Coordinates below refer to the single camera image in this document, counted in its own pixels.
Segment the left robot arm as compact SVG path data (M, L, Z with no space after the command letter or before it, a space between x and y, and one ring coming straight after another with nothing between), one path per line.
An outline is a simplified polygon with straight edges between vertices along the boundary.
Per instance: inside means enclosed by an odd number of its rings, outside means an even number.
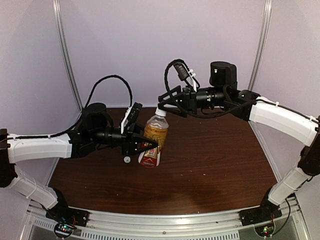
M143 135L143 127L136 123L142 109L134 103L125 112L119 127L114 125L103 103L85 107L75 126L63 133L51 135L16 135L7 129L0 130L0 186L13 189L30 198L45 209L51 210L61 222L72 218L63 194L54 188L38 183L34 178L15 167L26 160L83 158L99 146L121 148L125 157L158 147L155 140Z

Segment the brown tea bottle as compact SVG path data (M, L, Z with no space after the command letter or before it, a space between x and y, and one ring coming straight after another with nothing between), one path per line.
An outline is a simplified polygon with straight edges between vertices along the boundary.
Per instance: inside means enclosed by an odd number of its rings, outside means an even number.
M166 115L164 110L156 108L155 115L146 122L144 136L157 142L157 147L146 150L138 156L138 163L146 168L155 168L160 164L169 130Z

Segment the white tea bottle cap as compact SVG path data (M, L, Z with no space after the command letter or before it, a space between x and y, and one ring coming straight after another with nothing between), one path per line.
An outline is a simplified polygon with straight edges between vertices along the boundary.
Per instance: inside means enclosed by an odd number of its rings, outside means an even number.
M164 110L159 109L158 107L155 110L155 114L157 116L160 116L160 117L166 117L167 116L167 112L164 111Z

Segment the white water bottle cap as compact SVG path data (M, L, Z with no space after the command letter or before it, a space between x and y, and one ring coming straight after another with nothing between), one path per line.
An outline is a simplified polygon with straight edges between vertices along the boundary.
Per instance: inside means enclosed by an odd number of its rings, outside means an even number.
M131 162L131 157L125 156L125 157L123 158L123 161L124 161L126 164L129 164L129 163Z

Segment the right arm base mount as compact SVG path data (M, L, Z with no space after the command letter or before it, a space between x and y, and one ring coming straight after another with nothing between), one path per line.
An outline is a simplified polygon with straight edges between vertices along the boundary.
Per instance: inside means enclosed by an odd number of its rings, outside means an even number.
M242 226L268 222L282 216L279 205L275 205L268 200L270 191L271 188L267 190L259 206L244 209L239 212Z

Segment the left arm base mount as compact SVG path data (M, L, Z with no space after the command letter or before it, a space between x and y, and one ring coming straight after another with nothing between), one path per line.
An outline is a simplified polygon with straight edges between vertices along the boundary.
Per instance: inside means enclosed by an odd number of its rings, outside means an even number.
M69 207L62 192L53 188L57 195L57 204L52 208L44 208L46 217L55 220L59 223L66 223L73 226L86 227L89 217L89 212Z

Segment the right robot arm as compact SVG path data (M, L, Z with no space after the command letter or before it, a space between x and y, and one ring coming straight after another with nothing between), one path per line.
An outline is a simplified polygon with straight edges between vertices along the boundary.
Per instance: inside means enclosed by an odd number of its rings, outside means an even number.
M181 117L216 119L227 114L246 122L265 125L301 142L300 160L271 187L256 210L268 220L276 208L304 183L320 174L320 119L273 102L250 90L238 90L237 67L224 61L210 63L209 87L201 88L195 73L182 59L164 70L166 93L158 108Z

